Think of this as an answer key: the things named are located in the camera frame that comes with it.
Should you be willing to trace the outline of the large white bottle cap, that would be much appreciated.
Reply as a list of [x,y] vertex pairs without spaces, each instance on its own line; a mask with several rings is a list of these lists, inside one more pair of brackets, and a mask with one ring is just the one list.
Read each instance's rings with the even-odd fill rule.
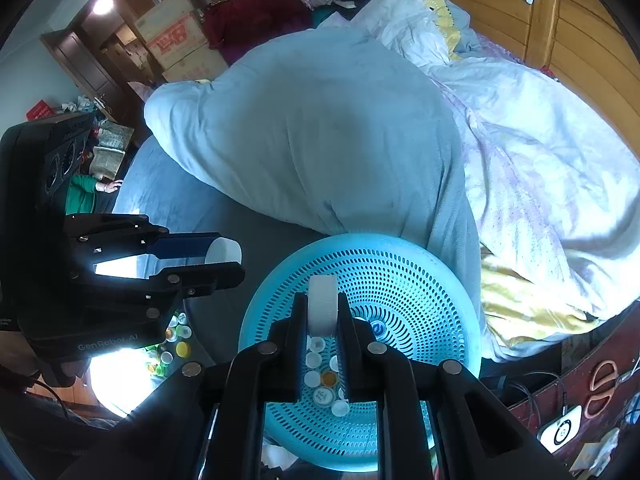
[[338,292],[333,275],[314,275],[308,284],[307,324],[311,337],[332,337],[337,326]]

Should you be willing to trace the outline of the yellow bottle cap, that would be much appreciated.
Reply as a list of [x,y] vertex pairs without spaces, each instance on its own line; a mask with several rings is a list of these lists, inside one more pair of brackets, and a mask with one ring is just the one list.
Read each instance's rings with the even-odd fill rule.
[[190,344],[185,341],[180,341],[175,346],[176,355],[181,359],[190,358],[192,350]]

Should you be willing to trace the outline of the white round device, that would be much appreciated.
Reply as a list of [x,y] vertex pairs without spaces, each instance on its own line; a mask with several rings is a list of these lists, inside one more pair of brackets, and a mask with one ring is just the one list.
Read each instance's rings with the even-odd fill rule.
[[558,452],[560,448],[578,435],[582,424],[582,406],[575,405],[563,415],[552,420],[538,431],[537,439],[550,453]]

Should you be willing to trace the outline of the woman in green sweater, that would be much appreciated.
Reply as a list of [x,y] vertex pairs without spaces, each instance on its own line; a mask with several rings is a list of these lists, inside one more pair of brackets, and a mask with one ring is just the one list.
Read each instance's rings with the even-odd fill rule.
[[122,180],[101,181],[88,174],[74,174],[68,185],[65,213],[105,214],[113,208],[114,193],[122,186]]

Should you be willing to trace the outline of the light blue perforated basket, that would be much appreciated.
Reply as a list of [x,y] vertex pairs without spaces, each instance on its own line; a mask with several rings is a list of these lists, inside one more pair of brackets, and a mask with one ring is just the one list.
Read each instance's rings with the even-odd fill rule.
[[[333,275],[354,318],[375,338],[413,361],[457,360],[480,372],[480,320],[457,277],[420,246],[380,234],[327,237],[282,261],[258,287],[245,312],[239,347],[267,339],[270,327],[292,312],[294,297],[314,275]],[[265,433],[302,460],[349,472],[378,466],[376,406],[346,401],[344,414],[314,403],[303,387],[295,404],[269,403]]]

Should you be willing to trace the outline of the light blue folded duvet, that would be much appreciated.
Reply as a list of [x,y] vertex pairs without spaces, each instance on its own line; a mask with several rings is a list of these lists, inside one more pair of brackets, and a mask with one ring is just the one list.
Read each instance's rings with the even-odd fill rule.
[[480,303],[480,240],[451,110],[363,30],[266,42],[208,84],[156,89],[144,119],[174,162],[235,203],[324,235],[413,242]]

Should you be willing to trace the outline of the cardboard box red print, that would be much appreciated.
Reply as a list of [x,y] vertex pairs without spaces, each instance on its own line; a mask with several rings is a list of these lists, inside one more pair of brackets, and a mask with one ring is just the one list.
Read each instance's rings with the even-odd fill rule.
[[209,47],[192,0],[163,0],[134,26],[168,82],[214,80],[228,70],[220,52]]

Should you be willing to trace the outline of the dark red blanket pile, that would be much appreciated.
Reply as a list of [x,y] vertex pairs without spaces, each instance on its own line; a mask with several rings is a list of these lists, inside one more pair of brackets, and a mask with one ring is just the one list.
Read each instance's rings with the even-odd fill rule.
[[311,26],[300,0],[226,0],[205,9],[202,29],[209,49],[232,65],[254,47]]

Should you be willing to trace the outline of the white floral quilt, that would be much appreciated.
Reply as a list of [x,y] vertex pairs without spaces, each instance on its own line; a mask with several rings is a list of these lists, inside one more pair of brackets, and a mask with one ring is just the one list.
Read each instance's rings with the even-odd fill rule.
[[449,0],[372,0],[332,39],[374,67],[424,73],[461,138],[480,237],[483,354],[527,358],[587,333],[639,295],[639,163],[588,104],[472,31]]

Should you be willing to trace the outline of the wooden headboard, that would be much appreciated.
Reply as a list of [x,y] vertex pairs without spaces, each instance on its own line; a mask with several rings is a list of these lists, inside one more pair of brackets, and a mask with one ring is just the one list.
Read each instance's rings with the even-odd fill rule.
[[451,0],[471,27],[545,68],[639,151],[639,55],[600,0]]

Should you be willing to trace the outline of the orange handled scissors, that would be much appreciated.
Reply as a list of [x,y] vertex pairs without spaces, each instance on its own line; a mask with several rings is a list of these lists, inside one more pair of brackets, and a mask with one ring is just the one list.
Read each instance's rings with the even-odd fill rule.
[[595,419],[603,414],[613,399],[619,377],[617,364],[613,360],[604,360],[596,365],[590,377],[589,394],[584,405],[585,419]]

